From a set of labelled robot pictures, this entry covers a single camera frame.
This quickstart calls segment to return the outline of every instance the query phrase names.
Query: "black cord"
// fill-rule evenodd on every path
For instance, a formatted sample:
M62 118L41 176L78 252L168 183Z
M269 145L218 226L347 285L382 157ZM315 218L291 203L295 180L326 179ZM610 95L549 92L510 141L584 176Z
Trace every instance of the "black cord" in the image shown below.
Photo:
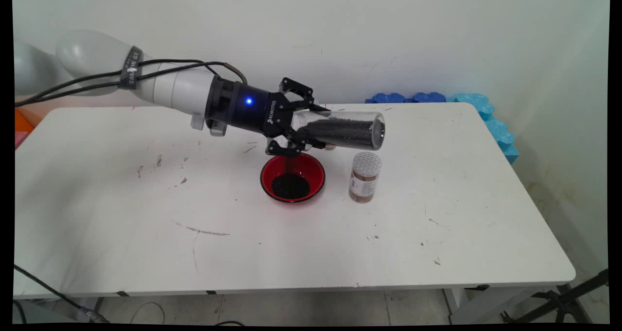
M224 321L224 322L219 322L218 324L214 325L214 326L220 326L220 325L224 325L224 324L236 324L239 326L244 326L244 324L242 324L242 322L239 321Z
M153 60L147 60L147 61L141 61L140 63L138 63L138 66L142 67L144 65L150 65L150 64L155 64L155 63L194 63L192 65L185 65L183 67L176 67L176 68L170 68L167 70L160 70L157 72L152 72L150 74L145 74L142 76L138 76L136 78L137 81L140 81L142 79L147 79L147 78L151 78L151 77L155 77L155 76L160 76L161 74L167 74L167 73L171 73L171 72L177 72L180 70L188 70L191 68L196 68L196 67L206 67L208 70L210 70L213 74L216 74L216 76L218 76L218 74L212 70L209 65L221 65L229 70L231 70L232 72L234 72L235 74L237 74L240 79L242 80L242 83L244 83L246 85L247 81L246 81L246 77L244 76L244 74L242 74L242 72L240 72L240 70L236 69L235 67L233 67L232 65L230 65L229 63L223 63L221 61L200 61L200 60L196 60L196 59L153 59ZM68 96L68 95L72 95L72 94L77 94L79 92L84 92L87 90L92 90L92 89L100 89L103 87L114 87L114 86L118 86L120 83L118 81L115 82L109 82L109 83L100 83L99 85L90 85L87 87L81 87L78 89L72 89L72 90L67 90L65 92L62 93L57 93L57 94L53 94L51 96L47 96L47 94L50 94L51 92L54 92L56 90L62 89L64 87L68 87L71 85L74 85L76 83L80 83L80 82L84 82L84 81L89 81L91 79L96 79L96 78L105 78L105 77L110 77L110 76L117 76L121 74L121 70L117 70L114 72L107 72L107 73L101 73L101 74L94 74L91 76L85 76L85 77L81 77L81 78L77 78L77 79L73 79L69 82L65 82L62 83L60 85L57 85L55 87L52 87L50 89L44 90L43 92L40 92L39 94L36 94L28 99L19 101L17 103L15 103L15 107L20 107L23 105L28 105L28 104L33 104L33 103L39 103L42 101L48 101L48 100L52 100L52 99L56 99L56 98L61 98L64 96Z
M19 316L22 318L22 324L28 324L26 322L26 314L24 313L24 308L22 308L22 305L17 302L17 300L13 300L13 304L15 304L15 306L17 307L17 311L19 311Z
M77 304L76 302L73 302L73 300L67 298L67 296L65 296L64 294L60 293L59 291L56 291L55 289L51 288L50 286L48 286L47 284L45 284L44 282L39 280L36 276L34 276L31 273L28 273L27 271L22 269L19 265L13 264L13 269L15 269L16 271L19 271L20 273L26 275L27 277L29 277L34 282L37 282L39 285L42 285L43 287L45 287L45 289L47 289L47 291L50 291L51 293L53 293L56 296L60 297L62 300L64 300L65 302L71 304L73 307L76 307L77 309L80 309L80 310L82 309L82 307L80 307L79 304Z

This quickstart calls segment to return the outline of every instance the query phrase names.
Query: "spice jar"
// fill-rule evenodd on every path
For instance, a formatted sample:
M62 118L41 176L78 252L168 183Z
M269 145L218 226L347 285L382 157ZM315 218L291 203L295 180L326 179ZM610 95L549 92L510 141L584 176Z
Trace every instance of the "spice jar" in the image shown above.
M359 203L371 201L381 167L380 157L373 152L359 152L354 156L349 183L349 196L352 200Z

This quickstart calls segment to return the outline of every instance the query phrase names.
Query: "cable on floor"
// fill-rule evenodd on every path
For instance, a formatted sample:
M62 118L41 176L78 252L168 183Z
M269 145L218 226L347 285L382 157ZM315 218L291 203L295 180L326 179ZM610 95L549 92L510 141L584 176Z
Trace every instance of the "cable on floor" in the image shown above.
M218 324L214 325L214 326L221 326L221 325L226 325L226 324L235 324L238 326L244 326L244 324L242 324L242 322L239 321L224 321L224 322L219 322Z
M164 314L164 309L162 308L161 305L159 305L158 303L155 303L155 302L147 302L147 303L141 305L140 307L138 307L138 309L136 309L136 311L134 312L134 315L132 315L132 318L129 320L129 323L131 324L134 321L134 318L136 317L138 312L142 309L142 307L144 307L147 304L155 304L156 307L160 308L160 311L162 312L162 325L164 325L164 322L166 321L166 315Z
M17 307L17 311L19 312L19 317L22 318L22 324L28 324L26 322L26 314L24 313L24 308L22 308L22 305L17 302L17 300L13 300L13 304L15 304L15 306Z
M87 317L89 317L89 319L93 320L93 322L100 322L100 323L106 323L106 324L109 323L109 321L106 320L106 318L101 316L96 311L93 311L92 309L89 309L89 308L86 308L86 307L82 307L80 304L77 304L76 302L73 302L73 300L69 299L67 296L65 296L64 294L60 293L59 291L56 291L55 289L51 288L48 284L42 282L41 280L39 280L36 276L32 275L31 273L28 273L27 271L25 271L19 265L13 263L13 269L15 269L16 271L19 271L20 273L24 274L30 280L33 280L34 282L37 282L39 285L44 287L47 291L50 291L51 293L53 293L56 296L60 297L65 302L69 303L69 305L77 308L79 311L81 311Z

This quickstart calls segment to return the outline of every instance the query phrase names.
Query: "table leg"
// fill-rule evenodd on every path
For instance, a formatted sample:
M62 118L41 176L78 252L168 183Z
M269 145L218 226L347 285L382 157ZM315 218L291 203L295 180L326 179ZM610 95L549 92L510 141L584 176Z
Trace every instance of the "table leg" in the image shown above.
M452 324L485 322L522 302L535 291L537 287L489 287L473 300L468 300L464 289L445 289L447 302L451 308L449 320Z

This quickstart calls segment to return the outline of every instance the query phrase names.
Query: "jar lid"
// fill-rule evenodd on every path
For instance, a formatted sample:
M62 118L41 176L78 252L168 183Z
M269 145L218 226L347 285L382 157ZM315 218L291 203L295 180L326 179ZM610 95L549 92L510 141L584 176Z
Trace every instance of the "jar lid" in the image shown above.
M369 151L359 152L352 162L352 170L366 178L377 176L380 173L380 167L382 167L380 157Z

